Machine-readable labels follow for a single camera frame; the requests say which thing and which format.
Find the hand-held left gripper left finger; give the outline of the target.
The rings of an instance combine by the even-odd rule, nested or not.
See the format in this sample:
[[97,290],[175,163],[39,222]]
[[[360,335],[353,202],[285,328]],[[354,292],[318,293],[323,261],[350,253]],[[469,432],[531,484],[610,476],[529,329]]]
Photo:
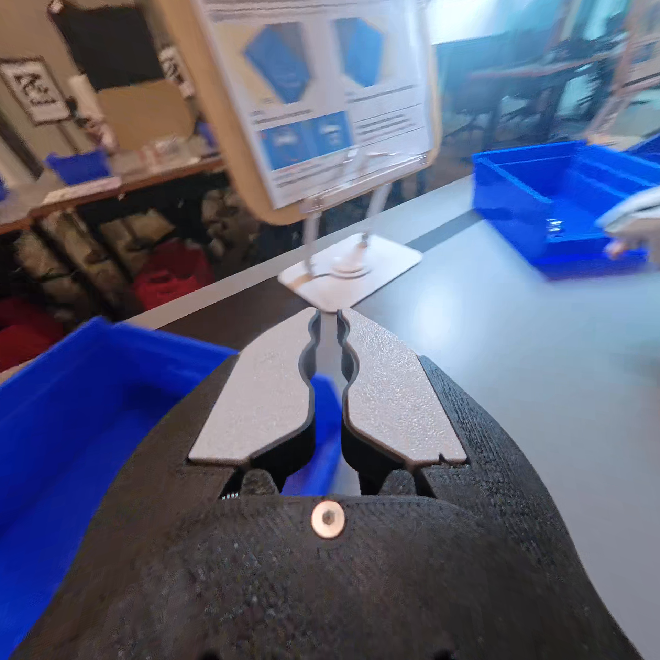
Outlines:
[[318,310],[271,327],[238,355],[189,452],[192,463],[288,477],[316,450]]

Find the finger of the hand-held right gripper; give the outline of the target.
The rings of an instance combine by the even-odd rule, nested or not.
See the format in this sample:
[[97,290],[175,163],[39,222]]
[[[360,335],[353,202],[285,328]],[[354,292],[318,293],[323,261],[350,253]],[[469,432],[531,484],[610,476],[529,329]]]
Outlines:
[[659,186],[633,194],[597,220],[606,235],[627,240],[647,240],[659,235]]

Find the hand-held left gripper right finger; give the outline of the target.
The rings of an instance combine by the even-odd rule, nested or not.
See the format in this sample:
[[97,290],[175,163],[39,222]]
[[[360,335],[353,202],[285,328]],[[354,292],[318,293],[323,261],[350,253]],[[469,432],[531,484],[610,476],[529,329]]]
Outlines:
[[467,462],[415,351],[354,309],[340,311],[340,346],[342,455],[358,474]]

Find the white document stand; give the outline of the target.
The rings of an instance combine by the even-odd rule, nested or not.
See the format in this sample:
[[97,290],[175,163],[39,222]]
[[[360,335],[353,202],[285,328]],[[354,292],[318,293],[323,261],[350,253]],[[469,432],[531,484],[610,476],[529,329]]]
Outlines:
[[197,97],[211,124],[220,154],[240,196],[257,219],[274,227],[303,221],[304,256],[278,276],[280,284],[325,313],[353,307],[417,266],[421,252],[376,235],[370,223],[383,210],[392,185],[421,172],[435,160],[441,144],[441,95],[434,48],[430,43],[433,147],[378,174],[359,177],[356,186],[336,186],[311,199],[274,209],[232,105],[222,71],[200,21],[197,1],[157,1],[168,31],[193,78]]

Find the red plastic container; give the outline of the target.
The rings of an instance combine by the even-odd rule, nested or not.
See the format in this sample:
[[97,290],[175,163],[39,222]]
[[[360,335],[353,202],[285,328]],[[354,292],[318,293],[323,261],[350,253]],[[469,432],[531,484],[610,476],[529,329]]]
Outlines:
[[215,274],[199,246],[179,240],[158,245],[133,281],[133,292],[145,311],[211,285]]

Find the small blue bin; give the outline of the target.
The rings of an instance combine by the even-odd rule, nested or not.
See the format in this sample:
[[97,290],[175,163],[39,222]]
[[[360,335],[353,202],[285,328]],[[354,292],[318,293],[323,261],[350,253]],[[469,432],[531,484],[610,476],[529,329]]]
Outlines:
[[68,186],[111,177],[108,155],[103,149],[71,156],[51,153],[44,159],[44,164]]

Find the printed instruction sheet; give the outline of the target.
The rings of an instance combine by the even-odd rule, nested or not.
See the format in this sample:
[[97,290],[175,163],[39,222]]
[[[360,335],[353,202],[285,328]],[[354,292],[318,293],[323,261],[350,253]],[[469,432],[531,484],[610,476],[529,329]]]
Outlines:
[[197,1],[274,209],[434,142],[421,1]]

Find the black white marker sign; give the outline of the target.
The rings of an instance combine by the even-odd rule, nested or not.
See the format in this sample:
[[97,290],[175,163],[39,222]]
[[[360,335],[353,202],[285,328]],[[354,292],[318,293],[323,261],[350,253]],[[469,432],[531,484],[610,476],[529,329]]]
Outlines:
[[65,95],[42,56],[2,58],[1,79],[34,126],[72,119]]

